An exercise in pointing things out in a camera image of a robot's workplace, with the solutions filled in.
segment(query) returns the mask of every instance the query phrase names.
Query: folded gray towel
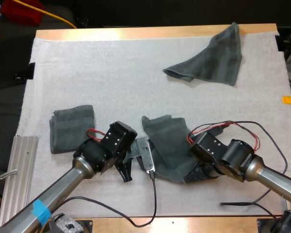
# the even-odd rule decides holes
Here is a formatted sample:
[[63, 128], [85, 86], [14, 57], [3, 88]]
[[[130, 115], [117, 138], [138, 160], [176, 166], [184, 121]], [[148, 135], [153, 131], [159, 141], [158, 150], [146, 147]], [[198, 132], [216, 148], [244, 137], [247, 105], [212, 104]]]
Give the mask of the folded gray towel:
[[201, 79], [234, 86], [242, 60], [239, 26], [232, 23], [215, 35], [209, 45], [193, 58], [163, 70], [167, 75], [186, 80]]
[[57, 110], [49, 120], [50, 151], [53, 154], [75, 151], [87, 138], [86, 131], [94, 128], [92, 105]]

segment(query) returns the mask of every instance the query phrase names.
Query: metal handle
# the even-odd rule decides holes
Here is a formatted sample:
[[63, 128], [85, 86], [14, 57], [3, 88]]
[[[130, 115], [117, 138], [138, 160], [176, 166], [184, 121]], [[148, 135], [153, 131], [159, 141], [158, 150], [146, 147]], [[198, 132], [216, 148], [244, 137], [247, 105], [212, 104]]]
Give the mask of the metal handle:
[[0, 181], [3, 181], [7, 177], [9, 177], [10, 175], [14, 175], [14, 174], [17, 174], [17, 168], [13, 169], [12, 171], [8, 171], [8, 172], [5, 172], [2, 175], [0, 175]]
[[245, 179], [258, 181], [291, 202], [291, 178], [265, 166], [261, 157], [253, 159], [246, 171]]
[[4, 224], [0, 228], [0, 231], [5, 233], [35, 232], [38, 229], [40, 222], [37, 216], [32, 212], [34, 201], [40, 199], [43, 204], [47, 206], [50, 212], [53, 213], [55, 208], [78, 186], [82, 180], [90, 179], [94, 174], [92, 167], [82, 157], [74, 158], [72, 169], [70, 169], [35, 200], [29, 203], [11, 220]]

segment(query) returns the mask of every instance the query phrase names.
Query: gray cloth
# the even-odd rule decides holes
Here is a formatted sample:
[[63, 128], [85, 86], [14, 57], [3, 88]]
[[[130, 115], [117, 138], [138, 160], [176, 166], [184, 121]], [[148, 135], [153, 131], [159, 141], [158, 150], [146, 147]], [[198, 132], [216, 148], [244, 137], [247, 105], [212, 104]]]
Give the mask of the gray cloth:
[[50, 126], [50, 151], [53, 154], [75, 151], [87, 138], [86, 131], [94, 128], [92, 105], [54, 112]]
[[197, 163], [195, 156], [188, 152], [190, 145], [186, 137], [190, 130], [185, 119], [165, 115], [150, 120], [143, 116], [142, 126], [154, 146], [155, 174], [173, 182], [184, 182], [184, 176]]
[[223, 32], [215, 35], [199, 54], [166, 68], [163, 72], [188, 82], [201, 79], [234, 86], [241, 60], [239, 27], [237, 23], [232, 23]]

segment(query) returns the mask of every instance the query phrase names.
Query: red wire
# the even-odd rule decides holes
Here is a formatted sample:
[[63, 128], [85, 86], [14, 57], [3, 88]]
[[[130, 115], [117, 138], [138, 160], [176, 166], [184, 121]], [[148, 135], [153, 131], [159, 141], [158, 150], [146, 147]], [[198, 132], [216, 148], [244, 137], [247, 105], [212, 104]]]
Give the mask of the red wire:
[[104, 132], [102, 132], [102, 131], [100, 131], [100, 130], [96, 130], [96, 129], [88, 129], [88, 130], [86, 131], [87, 136], [89, 136], [90, 138], [92, 138], [92, 139], [94, 139], [94, 140], [96, 140], [96, 141], [98, 141], [98, 142], [101, 141], [102, 138], [96, 138], [96, 137], [92, 136], [90, 133], [98, 133], [98, 134], [100, 134], [100, 135], [102, 135], [102, 136], [105, 136], [105, 135], [106, 135]]
[[[203, 128], [203, 129], [201, 129], [201, 130], [199, 130], [199, 131], [197, 131], [197, 132], [192, 132], [191, 134], [201, 133], [201, 132], [203, 132], [203, 131], [205, 131], [205, 130], [210, 130], [210, 129], [213, 129], [213, 128], [216, 128], [216, 127], [220, 127], [220, 126], [225, 126], [225, 125], [237, 125], [237, 126], [241, 127], [241, 126], [240, 126], [238, 123], [236, 123], [236, 122], [226, 122], [226, 123], [223, 123], [223, 124], [219, 124], [219, 125], [215, 125], [215, 126], [210, 126], [210, 127]], [[254, 139], [255, 139], [254, 151], [257, 151], [257, 150], [260, 148], [259, 138], [258, 138], [258, 136], [257, 136], [256, 134], [251, 133], [251, 132], [249, 132], [249, 133], [250, 133], [250, 134], [254, 137]], [[188, 142], [189, 142], [190, 144], [193, 143], [193, 140], [192, 140], [189, 136], [187, 136], [187, 140], [188, 140]]]

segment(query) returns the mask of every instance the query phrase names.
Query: metal bracket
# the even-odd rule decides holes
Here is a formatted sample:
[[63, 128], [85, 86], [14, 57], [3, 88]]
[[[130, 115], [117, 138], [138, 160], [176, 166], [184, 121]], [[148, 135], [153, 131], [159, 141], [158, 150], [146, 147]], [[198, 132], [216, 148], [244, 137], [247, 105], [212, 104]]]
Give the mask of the metal bracket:
[[146, 137], [140, 137], [134, 140], [130, 147], [130, 151], [126, 152], [126, 157], [123, 163], [126, 163], [129, 159], [136, 157], [141, 157], [142, 163], [147, 173], [150, 173], [150, 171], [155, 172], [151, 148]]

